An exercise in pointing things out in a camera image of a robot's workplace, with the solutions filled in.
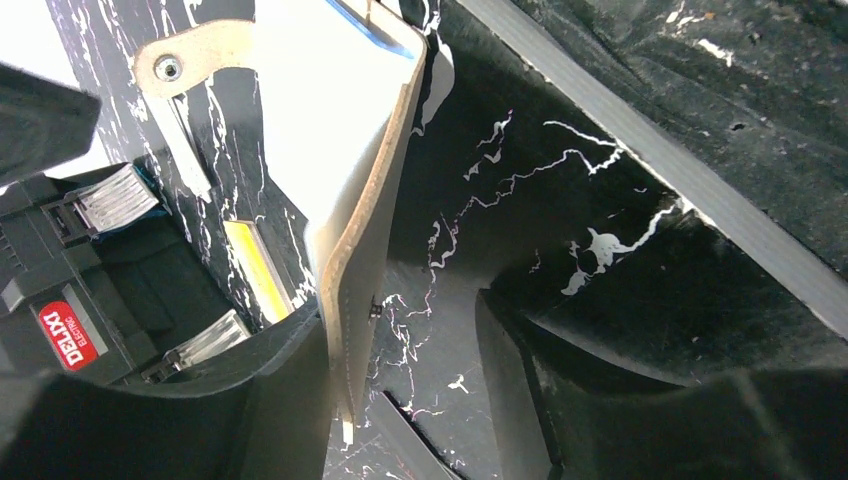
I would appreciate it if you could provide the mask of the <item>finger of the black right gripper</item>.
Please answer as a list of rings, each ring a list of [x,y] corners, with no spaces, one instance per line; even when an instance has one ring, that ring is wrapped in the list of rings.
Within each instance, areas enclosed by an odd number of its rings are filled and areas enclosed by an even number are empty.
[[[27,178],[86,154],[101,101],[1,65],[1,184]]]

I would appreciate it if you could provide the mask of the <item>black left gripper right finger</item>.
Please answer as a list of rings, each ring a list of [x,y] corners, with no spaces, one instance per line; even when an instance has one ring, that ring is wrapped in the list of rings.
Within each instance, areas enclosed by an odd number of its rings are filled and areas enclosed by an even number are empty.
[[[843,479],[847,373],[736,370],[682,387],[621,368],[494,292],[475,328],[507,479]]]

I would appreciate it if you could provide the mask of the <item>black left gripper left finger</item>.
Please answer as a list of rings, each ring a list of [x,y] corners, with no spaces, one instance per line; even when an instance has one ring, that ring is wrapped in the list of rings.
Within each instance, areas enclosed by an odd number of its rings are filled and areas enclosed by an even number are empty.
[[[332,422],[314,302],[166,383],[1,378],[5,479],[318,479]]]

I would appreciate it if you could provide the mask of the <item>orange credit card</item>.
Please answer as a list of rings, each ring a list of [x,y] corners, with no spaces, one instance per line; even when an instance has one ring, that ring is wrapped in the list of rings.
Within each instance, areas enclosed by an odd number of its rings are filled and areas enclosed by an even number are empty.
[[[295,307],[254,222],[225,220],[223,229],[264,321],[276,324]]]

